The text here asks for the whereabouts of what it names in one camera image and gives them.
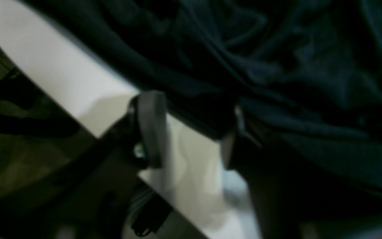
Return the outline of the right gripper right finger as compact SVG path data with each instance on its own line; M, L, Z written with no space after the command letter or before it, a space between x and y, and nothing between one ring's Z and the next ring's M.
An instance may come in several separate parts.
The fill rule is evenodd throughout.
M233 114L222 161L247 183L264 239L382 239L376 189L309 162L240 105Z

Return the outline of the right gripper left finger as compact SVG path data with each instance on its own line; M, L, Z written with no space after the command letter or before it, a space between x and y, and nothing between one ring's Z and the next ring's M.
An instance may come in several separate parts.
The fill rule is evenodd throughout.
M0 197L0 238L119 239L140 170L166 156L165 94L145 91L79 158Z

